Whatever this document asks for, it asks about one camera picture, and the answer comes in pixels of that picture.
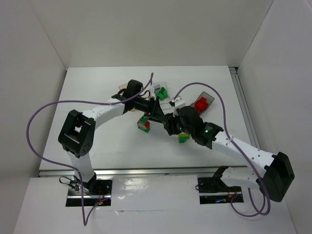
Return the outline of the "red lego brick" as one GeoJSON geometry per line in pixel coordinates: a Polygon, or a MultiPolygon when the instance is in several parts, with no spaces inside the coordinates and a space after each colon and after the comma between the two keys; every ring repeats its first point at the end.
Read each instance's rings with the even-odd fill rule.
{"type": "Polygon", "coordinates": [[[204,97],[201,97],[199,100],[197,100],[194,104],[195,110],[200,114],[201,112],[204,112],[208,108],[209,104],[207,102],[207,99],[204,97]]]}

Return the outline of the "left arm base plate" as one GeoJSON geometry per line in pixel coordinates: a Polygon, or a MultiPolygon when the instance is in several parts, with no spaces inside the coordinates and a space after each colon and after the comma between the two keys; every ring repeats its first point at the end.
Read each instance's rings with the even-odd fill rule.
{"type": "Polygon", "coordinates": [[[59,183],[68,187],[66,207],[80,207],[81,194],[83,194],[84,206],[92,207],[96,203],[98,206],[111,206],[111,194],[113,180],[111,178],[96,180],[95,186],[82,189],[80,184],[73,177],[61,176],[59,183]]]}

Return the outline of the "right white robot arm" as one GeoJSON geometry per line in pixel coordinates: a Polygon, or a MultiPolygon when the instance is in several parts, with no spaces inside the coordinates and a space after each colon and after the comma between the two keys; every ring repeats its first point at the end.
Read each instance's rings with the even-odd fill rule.
{"type": "Polygon", "coordinates": [[[186,133],[199,145],[223,153],[248,166],[244,173],[233,168],[222,167],[220,179],[227,186],[258,188],[275,202],[283,200],[295,175],[289,157],[279,152],[262,151],[226,133],[222,127],[204,122],[191,106],[177,110],[176,114],[165,116],[164,128],[169,135],[186,133]]]}

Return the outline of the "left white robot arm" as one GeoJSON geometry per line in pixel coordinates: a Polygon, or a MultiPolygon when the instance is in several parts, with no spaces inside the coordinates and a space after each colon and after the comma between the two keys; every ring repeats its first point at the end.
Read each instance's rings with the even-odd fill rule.
{"type": "Polygon", "coordinates": [[[165,114],[160,107],[159,98],[146,100],[140,96],[143,84],[130,80],[125,89],[113,95],[107,105],[79,112],[71,110],[58,137],[59,143],[68,153],[77,182],[82,182],[85,189],[95,189],[97,176],[92,168],[89,152],[93,146],[96,129],[109,120],[136,109],[145,113],[152,121],[164,122],[165,114]]]}

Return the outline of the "yellow green red lego stack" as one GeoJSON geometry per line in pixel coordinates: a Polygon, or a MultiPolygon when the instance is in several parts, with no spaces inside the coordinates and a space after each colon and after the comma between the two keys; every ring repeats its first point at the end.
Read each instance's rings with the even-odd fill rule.
{"type": "Polygon", "coordinates": [[[185,143],[190,138],[191,138],[191,136],[189,134],[186,134],[186,133],[178,134],[178,142],[179,143],[185,143]]]}

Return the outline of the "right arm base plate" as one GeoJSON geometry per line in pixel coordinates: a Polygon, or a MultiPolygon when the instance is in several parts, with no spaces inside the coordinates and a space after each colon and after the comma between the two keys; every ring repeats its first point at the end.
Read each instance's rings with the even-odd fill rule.
{"type": "Polygon", "coordinates": [[[241,187],[229,187],[221,180],[221,174],[228,169],[221,166],[211,177],[198,177],[195,189],[199,192],[200,205],[226,204],[234,198],[234,203],[243,203],[241,187]]]}

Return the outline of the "dark green lego cube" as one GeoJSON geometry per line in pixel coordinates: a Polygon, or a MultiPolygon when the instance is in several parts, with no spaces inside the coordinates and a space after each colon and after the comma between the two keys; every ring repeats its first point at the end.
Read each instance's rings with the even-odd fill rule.
{"type": "Polygon", "coordinates": [[[157,93],[157,96],[159,97],[160,94],[168,96],[167,90],[164,87],[161,87],[161,89],[157,93]]]}

